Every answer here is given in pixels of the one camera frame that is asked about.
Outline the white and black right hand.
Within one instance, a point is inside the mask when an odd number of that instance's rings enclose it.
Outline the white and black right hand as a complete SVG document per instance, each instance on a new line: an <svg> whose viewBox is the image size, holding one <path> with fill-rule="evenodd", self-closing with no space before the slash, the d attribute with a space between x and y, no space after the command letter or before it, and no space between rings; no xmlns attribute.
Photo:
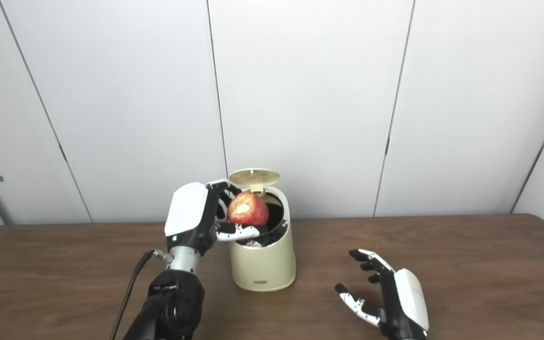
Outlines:
<svg viewBox="0 0 544 340"><path fill-rule="evenodd" d="M368 281L380 285L384 306L357 297L339 283L335 291L343 303L360 319L377 327L389 340L427 340L429 315L417 276L406 268L393 269L371 250L352 249L349 255L360 263L361 270L374 272Z"/></svg>

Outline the white and black left hand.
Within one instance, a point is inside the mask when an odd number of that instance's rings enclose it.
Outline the white and black left hand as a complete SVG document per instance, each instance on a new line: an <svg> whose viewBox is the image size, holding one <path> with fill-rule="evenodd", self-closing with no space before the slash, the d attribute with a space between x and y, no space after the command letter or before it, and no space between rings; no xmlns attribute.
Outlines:
<svg viewBox="0 0 544 340"><path fill-rule="evenodd" d="M230 222L229 194L240 192L228 180L188 183L176 190L164 227L168 249L183 246L205 255L219 238L226 242L267 234L266 225Z"/></svg>

